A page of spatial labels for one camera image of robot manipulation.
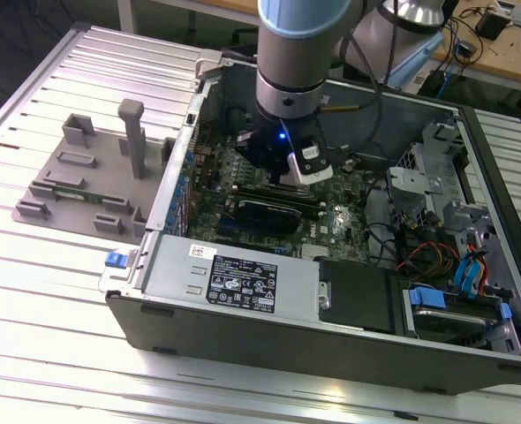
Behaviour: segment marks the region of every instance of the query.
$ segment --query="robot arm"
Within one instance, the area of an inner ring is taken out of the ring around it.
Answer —
[[[262,23],[257,58],[257,113],[254,131],[239,135],[237,150],[253,165],[270,169],[273,182],[289,170],[301,184],[322,181],[333,176],[332,165],[342,160],[342,152],[327,149],[316,119],[334,47],[342,35],[354,28],[354,36],[365,55],[370,56],[371,66],[379,71],[375,75],[383,76],[388,62],[384,52],[389,51],[394,25],[409,28],[407,33],[411,36],[400,37],[401,44],[409,45],[409,49],[442,26],[439,7],[437,13],[427,14],[429,19],[423,25],[411,22],[422,16],[423,11],[416,13],[410,0],[398,0],[402,5],[398,18],[390,11],[388,1],[380,5],[381,0],[259,0]],[[429,6],[442,3],[442,0],[413,1],[428,2]],[[412,13],[406,24],[401,21],[407,11]],[[412,25],[419,28],[420,34],[412,36],[415,29]],[[407,50],[400,49],[398,63]],[[361,68],[353,49],[345,51],[345,59]]]

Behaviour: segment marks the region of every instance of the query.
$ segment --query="power supply label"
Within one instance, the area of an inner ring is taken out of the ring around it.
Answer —
[[[270,263],[214,256],[206,299],[224,307],[273,314],[278,267]]]

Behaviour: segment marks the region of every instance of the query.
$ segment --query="barcode sticker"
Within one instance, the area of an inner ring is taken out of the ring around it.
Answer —
[[[191,245],[189,256],[193,256],[194,258],[208,259],[212,261],[214,256],[217,254],[217,249],[214,247],[201,246],[201,245]]]

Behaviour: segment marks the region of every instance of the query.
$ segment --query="electronic device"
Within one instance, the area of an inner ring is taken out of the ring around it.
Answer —
[[[260,1],[257,108],[251,111],[253,128],[240,137],[241,154],[254,166],[269,170],[274,180],[289,170],[305,185],[331,178],[333,168],[348,159],[348,152],[329,149],[317,121],[334,46],[338,57],[372,78],[387,80],[401,64],[406,69],[399,75],[411,76],[442,41],[434,35],[446,21],[443,4],[442,0]],[[445,9],[450,11],[454,4],[449,0]],[[390,59],[384,51],[390,48],[394,31],[396,45]],[[287,143],[275,146],[271,140],[280,133]]]
[[[482,18],[476,24],[476,33],[488,40],[494,41],[505,27],[510,24],[510,17],[486,10]]]
[[[140,248],[109,257],[100,287],[129,343],[435,393],[521,383],[521,226],[471,110],[385,93],[383,155],[274,181],[237,151],[256,72],[228,61],[206,81]],[[322,114],[321,131],[356,145],[370,113]]]
[[[326,81],[351,2],[283,2],[298,20],[279,28],[268,3],[258,66],[200,52],[175,140],[147,142],[132,99],[126,139],[72,114],[13,218],[140,243],[100,280],[140,349],[443,394],[520,384],[521,223],[473,111]],[[443,22],[404,4],[400,28]]]

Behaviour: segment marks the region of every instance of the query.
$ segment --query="wooden workbench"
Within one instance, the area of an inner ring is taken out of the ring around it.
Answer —
[[[259,25],[257,12],[258,0],[155,0],[158,3],[188,9],[191,15],[191,24],[195,25],[195,12],[237,20],[252,25]],[[458,16],[463,9],[475,6],[487,6],[491,0],[461,0],[454,16]],[[512,0],[521,4],[521,0]],[[132,4],[135,0],[117,0],[122,31],[136,33],[137,22],[132,13]],[[471,15],[465,22],[475,27],[479,15]],[[441,61],[447,54],[449,46],[449,30],[445,29],[445,45],[441,46],[433,55],[434,60]],[[459,38],[479,47],[478,39],[470,33],[464,25],[459,27]],[[495,42],[483,39],[484,53],[476,64],[468,66],[464,75],[487,82],[521,89],[521,29],[508,27],[502,31]],[[438,62],[429,61],[434,69]]]
[[[521,4],[521,0],[512,1]],[[453,16],[458,17],[462,10],[469,7],[488,6],[491,3],[490,0],[461,0]],[[479,19],[480,15],[473,14],[462,20],[474,28]],[[447,48],[449,47],[449,29],[444,29],[443,32],[445,33],[445,43],[433,54],[433,59],[440,61],[447,55]],[[459,26],[458,37],[479,48],[479,40],[462,24]],[[521,82],[521,28],[509,26],[502,31],[494,42],[485,38],[482,39],[482,42],[484,53],[476,64],[470,65],[470,68]]]

